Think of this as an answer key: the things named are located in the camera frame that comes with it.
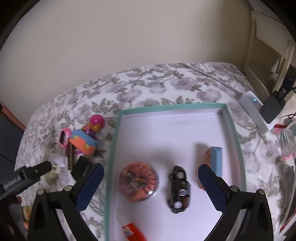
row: white power strip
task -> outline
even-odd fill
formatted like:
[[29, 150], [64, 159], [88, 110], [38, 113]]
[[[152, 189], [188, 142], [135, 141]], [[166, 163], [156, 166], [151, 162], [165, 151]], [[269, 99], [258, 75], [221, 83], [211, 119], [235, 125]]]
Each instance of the white power strip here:
[[262, 134], [266, 134], [276, 124], [275, 120], [267, 124], [266, 121], [263, 119], [262, 115], [260, 114], [260, 108], [263, 106], [263, 103], [252, 91], [247, 91], [243, 93], [241, 99], [239, 100], [239, 103], [241, 104], [243, 109], [250, 115]]

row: blue gripper pad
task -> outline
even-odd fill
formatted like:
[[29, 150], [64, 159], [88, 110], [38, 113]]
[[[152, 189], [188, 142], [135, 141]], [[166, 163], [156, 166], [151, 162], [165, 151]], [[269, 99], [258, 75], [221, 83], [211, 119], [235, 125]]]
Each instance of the blue gripper pad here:
[[101, 164], [95, 164], [89, 171], [91, 173], [87, 174], [89, 175], [87, 181], [76, 194], [75, 207], [78, 212], [87, 208], [104, 177], [104, 167]]
[[211, 169], [218, 176], [222, 176], [222, 148], [211, 146]]
[[203, 164], [198, 168], [198, 178], [215, 209], [224, 213], [228, 204], [227, 199], [230, 197], [228, 185], [221, 177], [217, 177], [207, 164]]

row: floral tablecloth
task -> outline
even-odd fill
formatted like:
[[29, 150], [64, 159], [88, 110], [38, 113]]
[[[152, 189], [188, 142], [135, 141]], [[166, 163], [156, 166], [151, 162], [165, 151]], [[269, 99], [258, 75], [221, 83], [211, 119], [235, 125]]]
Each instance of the floral tablecloth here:
[[[252, 90], [242, 73], [228, 63], [198, 63], [189, 65], [220, 78], [240, 92]], [[58, 146], [58, 135], [62, 128], [79, 129], [93, 114], [100, 114], [107, 121], [106, 127], [97, 134], [100, 142], [99, 154], [93, 161], [104, 165], [107, 173], [110, 144], [116, 125], [116, 116], [121, 109], [151, 105], [183, 104], [197, 102], [226, 103], [239, 136], [246, 170], [247, 191], [265, 190], [274, 226], [278, 233], [283, 218], [283, 163], [276, 135], [262, 135], [249, 115], [238, 103], [238, 95], [224, 85], [188, 69], [181, 64], [147, 65], [121, 71], [92, 80], [69, 90], [33, 113], [23, 135], [15, 168], [34, 166], [49, 153], [63, 154]], [[50, 184], [45, 177], [25, 190], [20, 196], [24, 205], [33, 205], [36, 192], [60, 191], [73, 185], [74, 179], [68, 170], [59, 174]], [[98, 240], [104, 240], [104, 201], [106, 178], [92, 198], [88, 208], [81, 212], [87, 225]], [[75, 238], [61, 212], [61, 223], [69, 240]]]

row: wall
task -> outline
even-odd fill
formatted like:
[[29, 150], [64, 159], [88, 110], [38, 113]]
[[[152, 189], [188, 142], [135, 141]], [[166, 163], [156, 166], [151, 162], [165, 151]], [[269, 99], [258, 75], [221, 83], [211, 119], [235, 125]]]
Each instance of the wall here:
[[247, 0], [41, 0], [0, 52], [0, 103], [25, 125], [58, 94], [116, 71], [164, 62], [242, 67]]

